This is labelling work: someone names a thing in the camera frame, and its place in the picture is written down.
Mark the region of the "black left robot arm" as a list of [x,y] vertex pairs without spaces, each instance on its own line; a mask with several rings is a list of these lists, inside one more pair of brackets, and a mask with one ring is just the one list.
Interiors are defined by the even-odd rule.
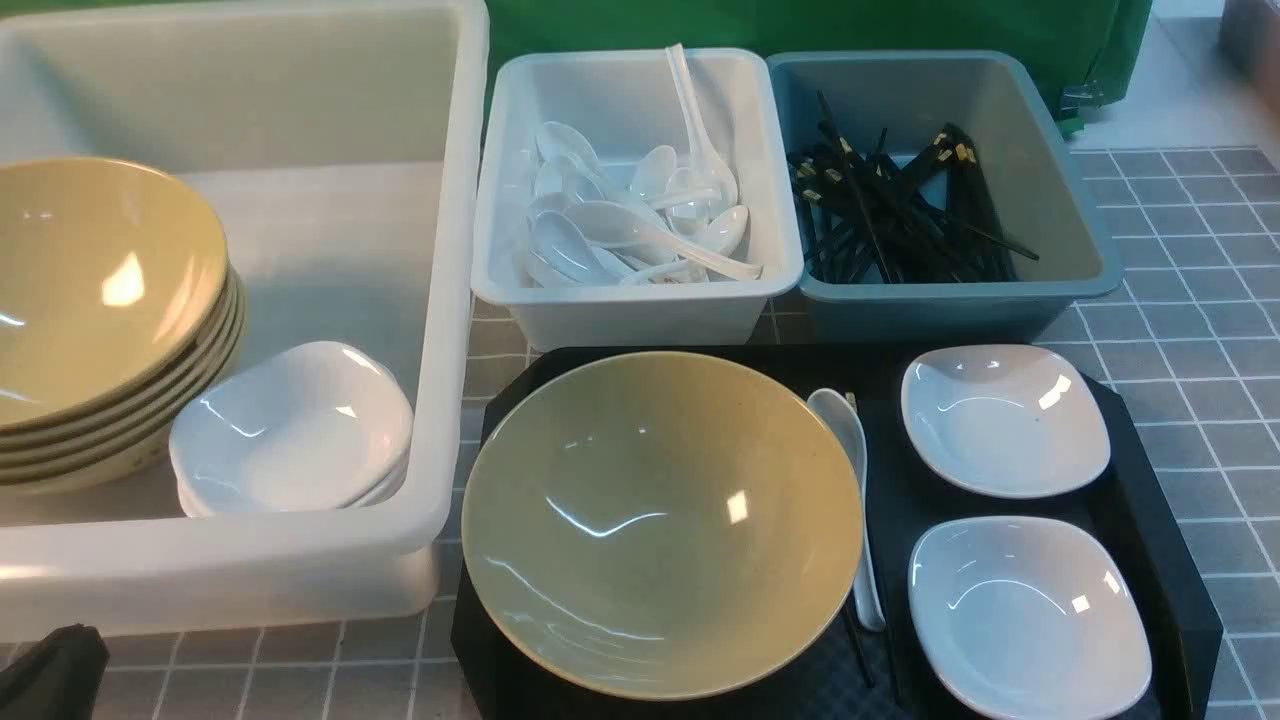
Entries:
[[97,628],[58,628],[3,670],[1,717],[91,719],[109,659]]

